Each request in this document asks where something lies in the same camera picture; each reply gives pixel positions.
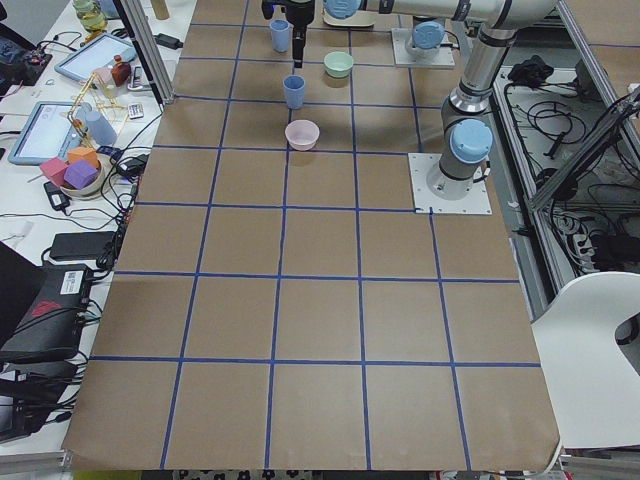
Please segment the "blue cup near arm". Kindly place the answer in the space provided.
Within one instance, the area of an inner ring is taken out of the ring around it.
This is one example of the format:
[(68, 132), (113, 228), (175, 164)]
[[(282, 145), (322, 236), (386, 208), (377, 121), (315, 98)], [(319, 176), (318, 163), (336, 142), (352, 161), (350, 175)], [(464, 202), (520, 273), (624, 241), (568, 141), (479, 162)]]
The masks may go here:
[(278, 53), (284, 53), (289, 47), (290, 25), (286, 20), (275, 19), (269, 24), (272, 48)]

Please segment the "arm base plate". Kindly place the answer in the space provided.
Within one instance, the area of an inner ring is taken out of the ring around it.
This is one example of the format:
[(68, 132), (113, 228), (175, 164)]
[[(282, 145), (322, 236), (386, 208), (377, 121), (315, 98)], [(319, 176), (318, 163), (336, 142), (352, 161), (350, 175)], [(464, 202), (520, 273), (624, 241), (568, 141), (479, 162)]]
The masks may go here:
[(466, 180), (453, 180), (440, 170), (438, 153), (409, 153), (414, 211), (419, 214), (491, 215), (481, 166)]
[(391, 30), (395, 64), (399, 67), (453, 69), (455, 60), (450, 46), (442, 43), (438, 48), (410, 48), (412, 31), (407, 28)]

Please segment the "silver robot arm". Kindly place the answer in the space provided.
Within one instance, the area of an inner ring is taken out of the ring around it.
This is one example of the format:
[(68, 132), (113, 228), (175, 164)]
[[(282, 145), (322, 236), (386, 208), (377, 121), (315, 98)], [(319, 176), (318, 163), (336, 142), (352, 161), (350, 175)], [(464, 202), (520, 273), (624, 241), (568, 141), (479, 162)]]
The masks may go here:
[(331, 16), (346, 19), (357, 11), (478, 21), (481, 28), (459, 84), (444, 101), (441, 118), (445, 149), (426, 175), (431, 192), (447, 200), (467, 195), (473, 176), (492, 148), (485, 112), (492, 85), (516, 33), (542, 20), (555, 1), (326, 1)]

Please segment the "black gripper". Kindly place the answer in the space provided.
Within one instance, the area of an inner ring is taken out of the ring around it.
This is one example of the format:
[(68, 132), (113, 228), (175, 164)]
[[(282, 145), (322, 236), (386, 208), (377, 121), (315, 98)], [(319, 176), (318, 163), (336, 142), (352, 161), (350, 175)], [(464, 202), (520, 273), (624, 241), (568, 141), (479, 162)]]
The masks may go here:
[(284, 8), (287, 21), (293, 26), (293, 61), (295, 68), (303, 68), (304, 48), (308, 27), (308, 2), (299, 0), (262, 0), (261, 10), (267, 20), (273, 17), (275, 6)]

